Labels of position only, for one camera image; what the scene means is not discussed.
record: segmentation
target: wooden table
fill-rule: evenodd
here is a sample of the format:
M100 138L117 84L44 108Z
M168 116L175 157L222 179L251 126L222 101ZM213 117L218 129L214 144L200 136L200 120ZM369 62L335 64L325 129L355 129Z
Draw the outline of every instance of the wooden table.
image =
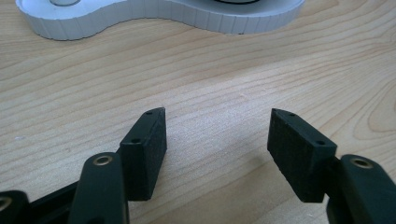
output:
M135 20L78 41L35 35L0 0L0 190L30 201L115 151L166 108L168 151L132 223L327 223L266 149L271 108L292 111L396 180L396 1L307 0L290 25L223 35Z

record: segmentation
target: white plastic base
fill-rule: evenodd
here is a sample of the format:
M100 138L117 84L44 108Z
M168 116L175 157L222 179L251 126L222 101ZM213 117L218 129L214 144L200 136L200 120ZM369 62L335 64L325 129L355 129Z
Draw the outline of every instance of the white plastic base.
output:
M46 38L74 40L141 18L162 18L224 34L255 34L291 22L304 0L260 0L233 5L214 0L80 0L55 6L50 0L16 0L33 31Z

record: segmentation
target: curved white edge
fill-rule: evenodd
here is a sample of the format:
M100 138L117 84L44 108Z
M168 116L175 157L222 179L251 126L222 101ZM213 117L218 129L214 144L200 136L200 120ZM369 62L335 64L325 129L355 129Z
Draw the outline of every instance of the curved white edge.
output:
M214 0L80 0L70 7L57 7L50 0L16 0L16 4L36 34L75 40L142 18L180 21L232 35L263 33L294 20L304 0L260 0L247 5Z

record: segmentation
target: light wood surface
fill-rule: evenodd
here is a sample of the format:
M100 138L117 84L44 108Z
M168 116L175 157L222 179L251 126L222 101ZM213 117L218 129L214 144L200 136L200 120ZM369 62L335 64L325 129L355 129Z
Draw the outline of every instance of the light wood surface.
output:
M78 180L164 106L168 151L153 198L129 203L132 223L327 223L326 202L299 202L266 149L271 108L395 181L395 40L394 0L307 0L261 35L136 20L65 42L0 0L0 190L33 201Z

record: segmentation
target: white object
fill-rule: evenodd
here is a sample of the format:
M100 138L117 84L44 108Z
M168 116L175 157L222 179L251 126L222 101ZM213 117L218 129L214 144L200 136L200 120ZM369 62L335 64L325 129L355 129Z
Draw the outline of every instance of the white object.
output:
M255 34L291 22L304 0L260 0L234 5L214 0L16 0L33 31L74 40L140 18L162 18L224 34Z

